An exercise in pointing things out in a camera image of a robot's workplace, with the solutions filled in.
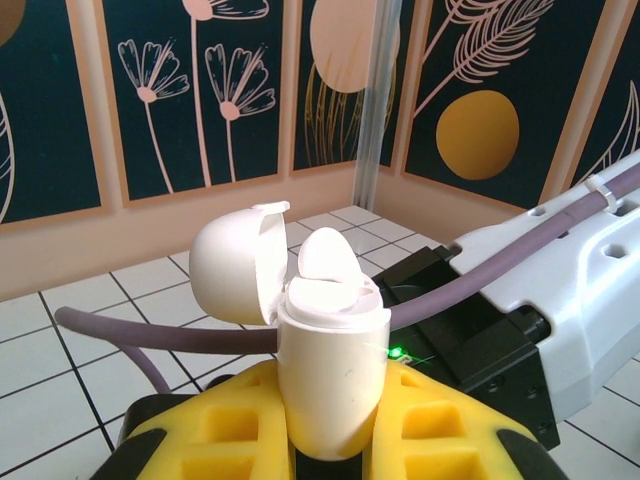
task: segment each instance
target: purple cable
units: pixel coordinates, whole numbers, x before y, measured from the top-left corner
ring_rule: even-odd
[[[636,190],[640,187],[640,164],[613,178],[606,186],[616,198]],[[392,307],[392,330],[427,319],[478,293],[562,233],[606,207],[606,200],[597,192],[577,200],[456,280]],[[60,325],[74,332],[107,340],[121,349],[126,344],[126,351],[123,351],[159,392],[166,386],[164,380],[158,381],[162,375],[135,347],[235,355],[275,353],[277,348],[275,329],[233,331],[165,327],[102,317],[67,307],[59,309],[55,318]]]

